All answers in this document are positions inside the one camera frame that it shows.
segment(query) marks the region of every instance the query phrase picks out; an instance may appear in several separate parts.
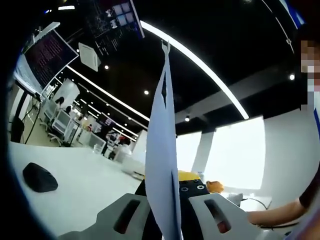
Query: white paper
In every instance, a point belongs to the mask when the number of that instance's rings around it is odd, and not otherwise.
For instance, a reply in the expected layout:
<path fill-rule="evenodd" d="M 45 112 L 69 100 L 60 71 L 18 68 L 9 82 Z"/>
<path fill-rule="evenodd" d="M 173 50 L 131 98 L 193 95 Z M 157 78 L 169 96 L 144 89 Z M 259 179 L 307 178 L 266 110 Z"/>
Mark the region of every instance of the white paper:
<path fill-rule="evenodd" d="M 146 140 L 145 190 L 165 240 L 181 239 L 181 208 L 177 169 L 174 98 L 168 47 L 162 45 L 165 63 L 155 91 Z M 166 105 L 162 89 L 166 83 Z"/>

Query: office chair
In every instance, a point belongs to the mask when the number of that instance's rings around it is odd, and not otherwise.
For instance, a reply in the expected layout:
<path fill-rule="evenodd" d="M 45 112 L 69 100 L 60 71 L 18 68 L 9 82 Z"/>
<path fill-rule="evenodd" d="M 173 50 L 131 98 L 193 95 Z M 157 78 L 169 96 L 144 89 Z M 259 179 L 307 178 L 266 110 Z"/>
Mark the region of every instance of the office chair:
<path fill-rule="evenodd" d="M 101 154 L 107 142 L 91 132 L 87 145 L 94 149 L 96 144 L 101 147 L 99 152 L 99 154 Z"/>
<path fill-rule="evenodd" d="M 54 119 L 51 128 L 54 130 L 57 134 L 51 132 L 48 133 L 48 136 L 51 136 L 50 142 L 52 140 L 57 140 L 59 146 L 62 146 L 62 143 L 65 139 L 65 134 L 67 131 L 67 128 L 70 124 L 72 119 L 70 118 L 69 114 L 67 114 L 65 111 L 60 110 L 56 118 Z"/>
<path fill-rule="evenodd" d="M 58 105 L 54 101 L 49 99 L 45 101 L 43 106 L 43 114 L 46 119 L 40 123 L 40 125 L 45 126 L 45 131 L 48 131 L 48 124 L 50 124 L 52 119 L 54 119 L 57 108 Z"/>

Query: bright window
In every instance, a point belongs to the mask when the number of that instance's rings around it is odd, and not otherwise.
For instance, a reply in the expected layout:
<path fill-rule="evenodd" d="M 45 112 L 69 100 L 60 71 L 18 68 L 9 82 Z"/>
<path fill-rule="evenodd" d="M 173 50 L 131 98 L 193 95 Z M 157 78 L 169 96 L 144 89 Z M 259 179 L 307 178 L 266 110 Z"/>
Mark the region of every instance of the bright window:
<path fill-rule="evenodd" d="M 178 136 L 176 139 L 176 160 L 178 170 L 191 172 L 200 139 L 200 131 Z"/>
<path fill-rule="evenodd" d="M 213 135 L 204 177 L 226 187 L 259 190 L 265 157 L 263 117 L 218 127 Z"/>

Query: cable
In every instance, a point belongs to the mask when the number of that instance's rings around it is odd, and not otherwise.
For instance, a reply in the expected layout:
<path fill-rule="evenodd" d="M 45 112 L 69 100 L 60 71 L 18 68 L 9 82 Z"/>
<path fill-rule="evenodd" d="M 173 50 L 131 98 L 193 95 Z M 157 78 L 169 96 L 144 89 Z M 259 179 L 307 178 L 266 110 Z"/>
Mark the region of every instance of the cable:
<path fill-rule="evenodd" d="M 34 107 L 35 107 L 35 105 L 34 105 L 34 98 L 32 98 L 32 107 L 31 107 L 30 111 L 28 111 L 28 112 L 24 115 L 24 117 L 22 118 L 22 121 L 25 120 L 26 116 L 27 116 L 29 113 L 31 113 L 31 111 L 32 111 L 32 109 L 34 109 Z"/>
<path fill-rule="evenodd" d="M 280 226 L 260 226 L 260 228 L 262 228 L 262 229 L 284 229 L 284 228 L 293 227 L 297 224 L 299 224 L 299 222 L 290 223 L 287 225 L 280 225 Z"/>
<path fill-rule="evenodd" d="M 254 199 L 254 198 L 250 198 L 250 197 L 244 198 L 244 199 L 241 200 L 241 202 L 242 202 L 242 201 L 245 201 L 245 200 L 248 200 L 248 199 L 249 199 L 249 200 L 254 200 L 254 201 L 260 203 L 261 205 L 263 205 L 263 207 L 265 208 L 265 210 L 268 210 L 267 206 L 266 206 L 262 201 L 257 200 L 257 199 Z"/>
<path fill-rule="evenodd" d="M 30 133 L 29 133 L 28 137 L 26 138 L 26 140 L 25 140 L 25 143 L 24 143 L 24 144 L 27 144 L 27 142 L 28 142 L 28 140 L 29 140 L 29 138 L 30 138 L 30 136 L 31 136 L 31 133 L 32 133 L 32 131 L 34 130 L 34 127 L 35 127 L 35 125 L 36 125 L 36 122 L 37 122 L 37 120 L 38 120 L 38 116 L 39 116 L 40 109 L 41 109 L 41 100 L 40 100 L 40 97 L 39 97 L 37 100 L 38 100 L 38 102 L 39 102 L 39 109 L 38 109 L 38 113 L 36 114 L 36 117 L 35 117 L 35 120 L 34 120 L 34 122 L 33 122 L 33 125 L 32 125 L 32 128 L 31 128 L 31 131 L 30 131 Z"/>
<path fill-rule="evenodd" d="M 245 201 L 245 200 L 248 200 L 248 199 L 254 200 L 254 201 L 260 203 L 261 205 L 263 205 L 263 207 L 265 208 L 265 210 L 268 210 L 267 206 L 266 206 L 262 201 L 259 201 L 258 199 L 254 199 L 254 198 L 248 197 L 248 198 L 242 199 L 241 202 L 242 202 L 242 201 Z M 290 223 L 290 224 L 287 224 L 287 225 L 280 225 L 280 226 L 259 226 L 259 227 L 260 227 L 261 229 L 271 229 L 271 230 L 273 231 L 274 229 L 284 229 L 284 228 L 293 227 L 293 226 L 297 225 L 298 223 L 299 223 L 299 222 Z"/>

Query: spotlight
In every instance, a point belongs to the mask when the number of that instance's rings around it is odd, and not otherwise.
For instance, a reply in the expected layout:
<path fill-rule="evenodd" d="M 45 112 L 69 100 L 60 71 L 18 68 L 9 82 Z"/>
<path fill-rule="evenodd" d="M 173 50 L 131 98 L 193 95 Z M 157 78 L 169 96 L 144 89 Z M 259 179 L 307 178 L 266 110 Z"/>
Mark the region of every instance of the spotlight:
<path fill-rule="evenodd" d="M 294 74 L 291 74 L 291 75 L 289 76 L 289 79 L 290 79 L 291 81 L 295 80 L 295 78 L 296 78 L 296 76 L 295 76 Z"/>

